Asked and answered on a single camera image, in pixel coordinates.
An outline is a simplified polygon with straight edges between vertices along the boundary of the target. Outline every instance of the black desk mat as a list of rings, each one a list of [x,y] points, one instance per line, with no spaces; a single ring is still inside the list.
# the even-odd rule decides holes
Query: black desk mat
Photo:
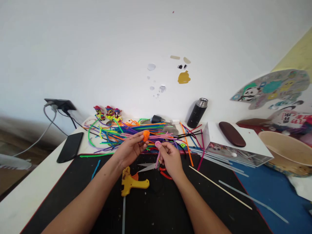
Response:
[[[32,219],[26,225],[23,234],[41,233],[44,228],[62,211],[90,182],[94,169],[101,159],[99,169],[110,156],[96,158],[76,158],[48,194]],[[142,154],[130,166],[131,174],[141,170],[140,163],[153,163],[157,154]],[[223,221],[233,234],[271,233],[254,203],[225,188],[241,201],[253,208],[248,209],[226,194],[217,186],[189,168],[189,157],[182,158],[183,169],[203,199]],[[195,168],[200,156],[192,155]],[[222,180],[245,192],[236,175],[224,167],[203,160],[200,172],[218,184]],[[192,224],[185,204],[172,180],[166,179],[158,170],[139,174],[139,180],[148,179],[148,189],[131,189],[126,197],[126,233],[193,233]],[[121,233],[123,198],[121,197],[121,176],[113,187],[91,233]]]

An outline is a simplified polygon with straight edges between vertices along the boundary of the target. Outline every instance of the white box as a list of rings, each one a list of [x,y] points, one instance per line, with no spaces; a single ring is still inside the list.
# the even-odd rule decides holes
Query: white box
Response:
[[[257,167],[274,158],[254,130],[241,128],[236,124],[232,126],[244,138],[245,147],[231,144],[221,131],[219,123],[208,122],[203,132],[206,151]]]

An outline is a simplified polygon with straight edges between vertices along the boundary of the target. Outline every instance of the scissors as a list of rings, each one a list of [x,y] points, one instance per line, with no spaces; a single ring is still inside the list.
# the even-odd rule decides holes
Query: scissors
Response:
[[[146,168],[138,171],[137,173],[143,172],[143,171],[149,171],[149,170],[155,169],[155,167],[156,167],[156,163],[142,163],[142,164],[138,164],[138,165],[144,166]],[[160,163],[158,164],[157,169],[160,171],[160,174],[162,174],[165,178],[172,180],[172,178],[170,176],[168,176],[164,173],[164,171],[166,171],[167,169],[160,167]]]

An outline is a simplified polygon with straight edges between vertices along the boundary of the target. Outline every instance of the yellow glue gun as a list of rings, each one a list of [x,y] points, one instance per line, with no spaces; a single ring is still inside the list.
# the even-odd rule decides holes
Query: yellow glue gun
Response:
[[[150,185],[149,180],[137,181],[131,177],[130,167],[123,170],[123,177],[121,180],[121,185],[123,185],[123,190],[121,191],[121,196],[127,196],[130,193],[131,188],[147,189]]]

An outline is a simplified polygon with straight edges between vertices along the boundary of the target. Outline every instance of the black phone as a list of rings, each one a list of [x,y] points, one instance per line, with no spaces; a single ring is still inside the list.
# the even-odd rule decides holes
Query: black phone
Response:
[[[63,149],[59,154],[57,163],[68,162],[77,156],[79,146],[82,140],[83,132],[69,135],[65,141]]]

